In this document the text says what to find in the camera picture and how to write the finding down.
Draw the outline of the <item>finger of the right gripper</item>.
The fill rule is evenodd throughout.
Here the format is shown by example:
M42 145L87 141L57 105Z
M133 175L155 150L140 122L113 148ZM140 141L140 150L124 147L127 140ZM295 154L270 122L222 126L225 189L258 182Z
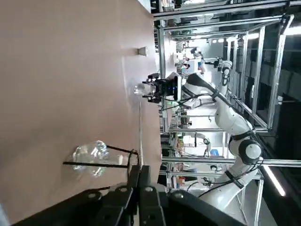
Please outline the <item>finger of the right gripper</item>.
M160 97L157 97L152 93L143 94L142 97L146 98L149 103L160 103Z
M160 84L160 73L152 73L148 75L146 81L142 81L142 84L148 84L148 85Z

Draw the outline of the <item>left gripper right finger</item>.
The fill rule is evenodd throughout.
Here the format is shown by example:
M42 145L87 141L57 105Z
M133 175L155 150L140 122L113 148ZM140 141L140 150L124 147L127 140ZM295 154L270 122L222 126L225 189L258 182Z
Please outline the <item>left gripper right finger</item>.
M150 166L143 165L138 182L139 225L164 226L165 217L160 203L159 193L151 185Z

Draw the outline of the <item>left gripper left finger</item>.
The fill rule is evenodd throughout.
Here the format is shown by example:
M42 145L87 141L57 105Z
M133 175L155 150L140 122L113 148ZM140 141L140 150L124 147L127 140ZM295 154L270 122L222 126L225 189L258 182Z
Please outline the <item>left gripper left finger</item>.
M134 224L138 180L139 166L134 165L127 183L117 186L102 198L102 207L95 217L95 226L132 226Z

